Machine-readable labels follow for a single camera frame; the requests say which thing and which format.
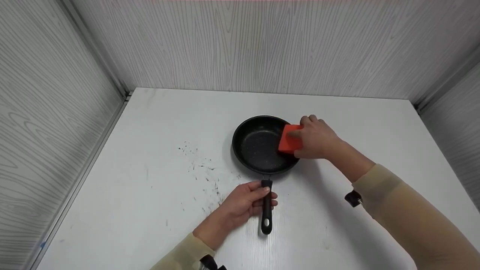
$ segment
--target orange sponge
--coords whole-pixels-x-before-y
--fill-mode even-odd
[[[302,129],[301,125],[285,125],[283,129],[282,138],[280,139],[280,145],[278,151],[288,154],[293,154],[295,150],[302,149],[303,144],[300,138],[288,136],[287,133],[292,130]]]

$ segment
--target beige sleeve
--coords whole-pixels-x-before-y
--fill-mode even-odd
[[[480,269],[480,254],[440,211],[382,165],[353,184],[363,207],[419,270]]]
[[[213,257],[215,251],[190,233],[150,270],[199,270],[200,259],[207,254]]]

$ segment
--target black frying pan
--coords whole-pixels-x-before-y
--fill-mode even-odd
[[[290,170],[299,159],[290,154],[280,153],[278,145],[287,121],[275,116],[259,115],[245,120],[233,134],[233,153],[241,164],[261,174],[276,174]],[[272,181],[262,180],[262,187],[270,187]],[[262,232],[272,232],[272,194],[264,197]]]

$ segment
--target white tabletop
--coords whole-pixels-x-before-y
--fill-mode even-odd
[[[445,214],[480,249],[480,215],[407,100],[137,88],[43,257],[40,270],[149,269],[238,184],[261,179],[231,154],[254,115],[316,114]],[[344,199],[329,162],[273,177],[273,232],[258,218],[216,261],[240,269],[414,269],[408,254]]]

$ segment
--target gray wall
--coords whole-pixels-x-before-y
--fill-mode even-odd
[[[478,0],[73,0],[130,88],[408,98],[480,41]]]
[[[54,0],[0,1],[0,269],[19,269],[122,104]]]
[[[480,64],[421,117],[480,210]]]

